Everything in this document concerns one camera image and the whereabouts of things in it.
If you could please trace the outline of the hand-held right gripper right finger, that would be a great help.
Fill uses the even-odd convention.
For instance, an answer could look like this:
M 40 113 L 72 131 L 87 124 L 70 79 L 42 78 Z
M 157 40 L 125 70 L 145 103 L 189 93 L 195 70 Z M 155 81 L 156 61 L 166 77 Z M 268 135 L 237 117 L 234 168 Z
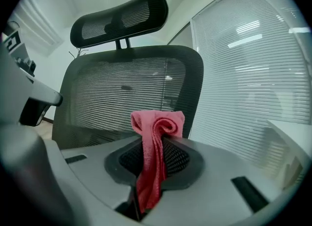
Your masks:
M 177 141 L 202 155 L 203 172 L 187 189 L 165 191 L 142 220 L 146 226 L 264 226 L 286 207 L 297 191 L 296 185 L 279 189 L 258 168 L 225 149 L 188 139 Z M 256 213 L 231 181 L 241 176 L 269 202 Z

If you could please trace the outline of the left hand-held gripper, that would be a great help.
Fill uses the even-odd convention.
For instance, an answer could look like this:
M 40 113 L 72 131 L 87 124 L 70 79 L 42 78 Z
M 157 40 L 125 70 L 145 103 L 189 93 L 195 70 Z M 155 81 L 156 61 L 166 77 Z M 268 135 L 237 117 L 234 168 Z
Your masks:
M 6 24 L 2 42 L 17 66 L 25 71 L 24 74 L 31 83 L 30 96 L 22 110 L 19 122 L 22 125 L 37 126 L 51 106 L 61 105 L 63 96 L 34 77 L 36 63 L 30 59 L 21 36 L 20 26 L 15 21 Z

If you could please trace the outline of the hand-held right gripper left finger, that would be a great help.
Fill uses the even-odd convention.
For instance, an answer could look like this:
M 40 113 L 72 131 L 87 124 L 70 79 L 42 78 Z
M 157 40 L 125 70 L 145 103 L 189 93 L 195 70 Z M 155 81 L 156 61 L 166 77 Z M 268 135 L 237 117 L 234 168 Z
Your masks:
M 116 183 L 104 168 L 111 152 L 138 139 L 131 136 L 107 144 L 60 150 L 44 140 L 52 172 L 74 213 L 75 226 L 138 226 L 116 208 L 128 201 L 131 188 Z

